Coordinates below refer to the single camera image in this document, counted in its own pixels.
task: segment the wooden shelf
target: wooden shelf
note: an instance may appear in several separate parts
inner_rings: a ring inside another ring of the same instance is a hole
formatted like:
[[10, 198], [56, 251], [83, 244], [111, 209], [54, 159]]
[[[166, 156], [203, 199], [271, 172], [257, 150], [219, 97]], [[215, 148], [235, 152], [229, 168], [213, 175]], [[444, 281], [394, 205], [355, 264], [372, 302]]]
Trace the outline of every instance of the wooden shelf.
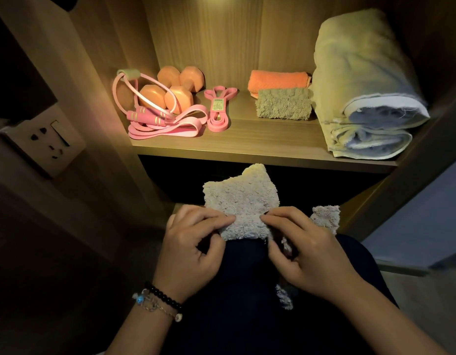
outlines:
[[[202, 92], [196, 103], [210, 106]], [[138, 154], [263, 163], [278, 166], [334, 169], [369, 173], [390, 173], [395, 161], [335, 158], [327, 151], [317, 119], [311, 121], [258, 118], [255, 99], [240, 92], [228, 102], [230, 127], [221, 133], [204, 129], [194, 138], [159, 136], [148, 140], [131, 140]]]

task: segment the dumbbell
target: dumbbell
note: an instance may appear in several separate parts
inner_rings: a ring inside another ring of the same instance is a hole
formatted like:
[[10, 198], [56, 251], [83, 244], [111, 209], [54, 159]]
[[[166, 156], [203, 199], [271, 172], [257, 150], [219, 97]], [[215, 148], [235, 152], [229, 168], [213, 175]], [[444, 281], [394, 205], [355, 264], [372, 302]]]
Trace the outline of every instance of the dumbbell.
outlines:
[[[186, 67], [182, 73], [173, 66], [162, 67], [157, 74], [157, 79], [175, 94], [177, 99], [175, 114], [180, 114], [193, 105], [192, 92], [198, 92], [205, 81], [203, 73], [195, 66]], [[173, 107], [172, 95], [157, 85], [146, 85], [140, 92], [161, 108], [172, 109]], [[146, 102], [141, 101], [144, 106], [150, 107]]]

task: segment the white wall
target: white wall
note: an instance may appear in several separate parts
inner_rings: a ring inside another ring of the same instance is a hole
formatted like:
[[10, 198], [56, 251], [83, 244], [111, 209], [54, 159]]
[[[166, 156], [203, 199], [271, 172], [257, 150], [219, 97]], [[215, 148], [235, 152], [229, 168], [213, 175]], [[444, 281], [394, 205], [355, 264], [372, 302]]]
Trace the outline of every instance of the white wall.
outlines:
[[456, 162], [363, 244], [400, 265], [430, 266], [456, 253]]

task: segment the person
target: person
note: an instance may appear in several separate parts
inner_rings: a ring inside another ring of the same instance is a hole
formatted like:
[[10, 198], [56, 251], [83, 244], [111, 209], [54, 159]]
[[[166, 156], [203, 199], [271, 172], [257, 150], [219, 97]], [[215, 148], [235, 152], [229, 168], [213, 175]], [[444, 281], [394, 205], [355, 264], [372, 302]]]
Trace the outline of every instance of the person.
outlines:
[[[162, 301], [164, 311], [135, 305], [105, 355], [446, 354], [398, 309], [353, 238], [296, 208], [271, 209], [260, 219], [290, 239], [291, 260], [272, 239], [225, 242], [217, 230], [235, 219], [193, 205], [169, 218], [152, 285], [183, 304], [183, 318]], [[279, 273], [299, 289], [293, 310], [276, 296]]]

